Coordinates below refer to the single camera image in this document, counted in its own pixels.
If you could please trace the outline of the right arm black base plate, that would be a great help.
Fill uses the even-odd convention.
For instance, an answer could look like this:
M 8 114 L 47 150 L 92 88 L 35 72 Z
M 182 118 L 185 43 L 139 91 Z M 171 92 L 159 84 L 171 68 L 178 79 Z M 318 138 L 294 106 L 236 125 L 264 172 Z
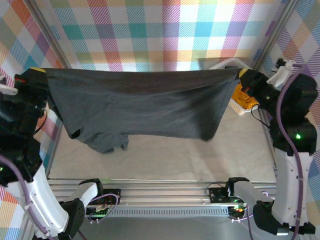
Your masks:
M 230 200 L 228 190 L 225 187 L 210 187 L 208 195 L 211 204 L 228 203 Z

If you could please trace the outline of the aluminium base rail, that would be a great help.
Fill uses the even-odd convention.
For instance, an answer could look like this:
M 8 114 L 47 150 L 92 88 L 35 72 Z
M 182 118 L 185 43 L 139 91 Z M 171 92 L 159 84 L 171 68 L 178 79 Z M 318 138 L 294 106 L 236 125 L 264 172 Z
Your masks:
M 82 179 L 51 178 L 48 183 L 59 201 L 78 189 Z M 100 180 L 104 189 L 120 189 L 119 207 L 208 207 L 236 206 L 237 202 L 218 200 L 211 203 L 205 190 L 209 182 L 187 180 Z M 275 182 L 251 182 L 255 189 L 267 191 L 270 197 L 276 193 Z

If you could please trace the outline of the black t-shirt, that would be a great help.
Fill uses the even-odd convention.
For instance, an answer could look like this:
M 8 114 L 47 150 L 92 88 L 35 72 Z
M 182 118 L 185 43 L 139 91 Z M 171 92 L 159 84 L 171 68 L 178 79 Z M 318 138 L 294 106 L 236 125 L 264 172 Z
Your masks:
M 130 135 L 211 140 L 239 70 L 113 72 L 46 69 L 50 107 L 71 139 L 100 153 Z

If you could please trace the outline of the aluminium side rail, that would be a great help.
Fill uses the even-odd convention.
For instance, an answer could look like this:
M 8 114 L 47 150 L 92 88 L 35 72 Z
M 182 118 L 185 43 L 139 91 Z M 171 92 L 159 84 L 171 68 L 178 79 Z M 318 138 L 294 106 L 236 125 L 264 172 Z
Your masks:
M 50 144 L 49 144 L 49 148 L 48 148 L 48 152 L 47 152 L 49 155 L 47 167 L 46 167 L 46 176 L 47 177 L 49 177 L 51 169 L 52 169 L 55 153 L 56 153 L 56 150 L 58 147 L 61 131 L 63 128 L 63 122 L 61 120 L 61 116 L 54 111 L 52 111 L 51 115 L 53 117 L 55 117 L 55 119 L 54 119 L 54 129 L 53 129 L 52 135 L 50 137 L 51 140 L 50 140 Z
M 271 164 L 272 164 L 273 172 L 274 172 L 275 178 L 277 178 L 278 167 L 277 167 L 276 160 L 275 160 L 275 150 L 273 147 L 272 138 L 271 138 L 270 131 L 268 128 L 268 126 L 270 125 L 271 117 L 265 110 L 260 109 L 260 108 L 258 109 L 258 114 L 259 114 L 260 120 L 264 124 L 266 124 L 266 125 L 262 125 L 263 132 L 264 132 L 264 136 L 266 138 L 267 148 L 268 148 L 268 151 L 269 151 L 269 154 L 271 157 Z

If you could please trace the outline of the aluminium corner post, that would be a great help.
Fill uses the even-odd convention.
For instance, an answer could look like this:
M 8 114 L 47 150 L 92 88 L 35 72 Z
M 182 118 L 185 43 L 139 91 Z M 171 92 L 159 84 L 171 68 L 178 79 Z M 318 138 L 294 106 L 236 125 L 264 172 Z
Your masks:
M 71 65 L 67 60 L 62 48 L 60 47 L 57 38 L 55 37 L 50 25 L 46 21 L 44 15 L 42 14 L 39 6 L 36 3 L 36 0 L 23 0 L 32 16 L 35 18 L 35 21 L 39 25 L 43 35 L 48 41 L 49 45 L 52 47 L 54 53 L 56 54 L 58 60 L 60 61 L 63 68 L 70 69 Z
M 282 1 L 284 2 L 280 2 L 277 7 L 274 17 L 264 33 L 262 43 L 253 57 L 252 64 L 254 70 L 260 70 L 263 67 L 269 53 L 277 42 L 281 32 L 300 0 Z

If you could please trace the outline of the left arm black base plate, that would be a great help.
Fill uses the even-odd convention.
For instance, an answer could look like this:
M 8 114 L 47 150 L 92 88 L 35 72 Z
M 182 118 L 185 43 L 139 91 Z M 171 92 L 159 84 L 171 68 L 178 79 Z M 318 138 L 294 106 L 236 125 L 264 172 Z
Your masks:
M 102 194 L 103 195 L 105 195 L 105 194 L 115 194 L 118 197 L 118 203 L 120 203 L 120 201 L 121 201 L 121 190 L 119 188 L 107 188 L 107 189 L 104 189 L 102 191 Z M 116 197 L 113 196 L 113 195 L 105 196 L 105 197 L 102 197 L 102 198 L 100 198 L 98 200 L 99 203 L 107 204 L 107 205 L 115 205 L 116 201 L 117 201 Z

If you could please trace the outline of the orange t-shirt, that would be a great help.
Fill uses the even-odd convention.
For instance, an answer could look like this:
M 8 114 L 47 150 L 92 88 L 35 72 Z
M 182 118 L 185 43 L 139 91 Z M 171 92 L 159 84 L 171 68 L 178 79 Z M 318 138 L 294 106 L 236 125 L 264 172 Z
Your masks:
M 242 91 L 240 83 L 236 86 L 231 98 L 245 110 L 251 110 L 255 105 L 258 105 L 254 97 L 250 97 Z

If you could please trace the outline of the white plastic basket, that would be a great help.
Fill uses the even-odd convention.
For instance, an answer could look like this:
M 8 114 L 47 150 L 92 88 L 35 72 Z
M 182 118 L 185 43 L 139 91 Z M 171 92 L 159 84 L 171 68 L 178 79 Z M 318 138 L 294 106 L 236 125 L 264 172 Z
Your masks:
M 244 63 L 242 60 L 236 58 L 236 57 L 231 57 L 227 58 L 220 63 L 215 64 L 214 66 L 210 67 L 210 70 L 216 70 L 216 69 L 251 69 L 250 66 L 248 66 L 246 63 Z M 228 106 L 234 110 L 239 116 L 244 115 L 245 113 L 250 113 L 251 110 L 256 110 L 258 108 L 258 105 L 256 104 L 252 109 L 246 110 L 243 109 L 239 104 L 237 104 L 232 98 L 230 99 Z

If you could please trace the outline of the grey metal panel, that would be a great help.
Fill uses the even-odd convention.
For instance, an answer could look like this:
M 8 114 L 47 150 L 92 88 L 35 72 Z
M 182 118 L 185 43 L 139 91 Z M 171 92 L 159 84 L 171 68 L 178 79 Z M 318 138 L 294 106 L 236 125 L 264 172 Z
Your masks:
M 224 217 L 113 217 L 97 225 L 86 221 L 80 231 L 88 240 L 250 240 L 244 224 Z

